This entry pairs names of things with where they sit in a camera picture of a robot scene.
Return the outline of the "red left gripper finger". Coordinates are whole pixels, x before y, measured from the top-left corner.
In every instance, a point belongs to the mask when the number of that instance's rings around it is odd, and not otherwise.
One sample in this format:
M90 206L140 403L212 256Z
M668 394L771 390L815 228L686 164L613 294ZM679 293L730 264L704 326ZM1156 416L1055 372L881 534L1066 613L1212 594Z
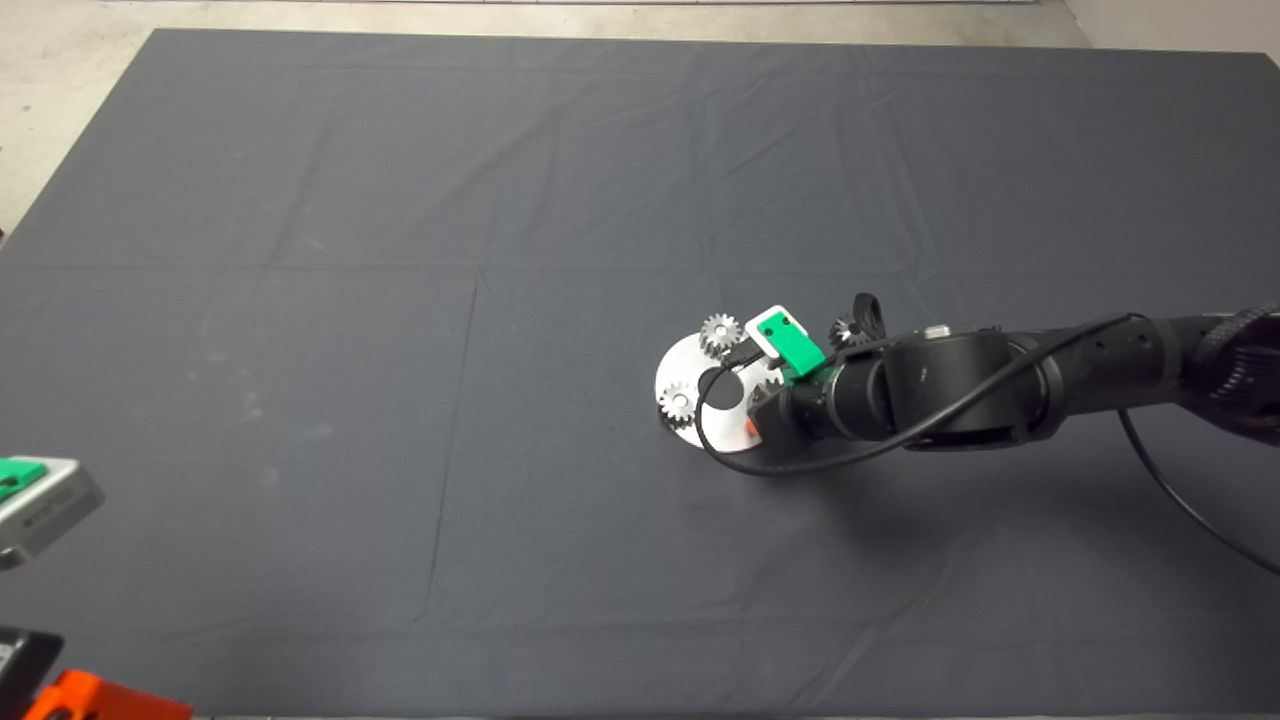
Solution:
M23 719L191 719L191 706L65 670L35 697Z

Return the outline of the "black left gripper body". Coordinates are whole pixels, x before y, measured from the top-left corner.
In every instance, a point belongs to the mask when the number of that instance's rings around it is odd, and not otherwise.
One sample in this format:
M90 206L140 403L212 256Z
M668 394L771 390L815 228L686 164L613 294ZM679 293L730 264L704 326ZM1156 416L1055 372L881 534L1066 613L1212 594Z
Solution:
M63 648L59 634L1 629L1 719L23 719Z

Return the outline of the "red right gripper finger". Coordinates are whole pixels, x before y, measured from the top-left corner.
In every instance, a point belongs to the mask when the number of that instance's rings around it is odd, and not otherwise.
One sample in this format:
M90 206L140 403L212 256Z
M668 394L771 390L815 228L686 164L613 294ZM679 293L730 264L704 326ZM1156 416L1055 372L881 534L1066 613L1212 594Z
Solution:
M780 443L790 437L787 386L758 386L748 396L748 433L762 443Z

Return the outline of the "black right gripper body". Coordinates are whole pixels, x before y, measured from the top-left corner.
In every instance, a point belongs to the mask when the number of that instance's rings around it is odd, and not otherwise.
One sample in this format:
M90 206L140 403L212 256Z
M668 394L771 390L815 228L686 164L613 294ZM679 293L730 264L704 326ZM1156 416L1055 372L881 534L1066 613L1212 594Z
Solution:
M879 441L893 433L881 351L850 354L787 380L785 420L796 441Z

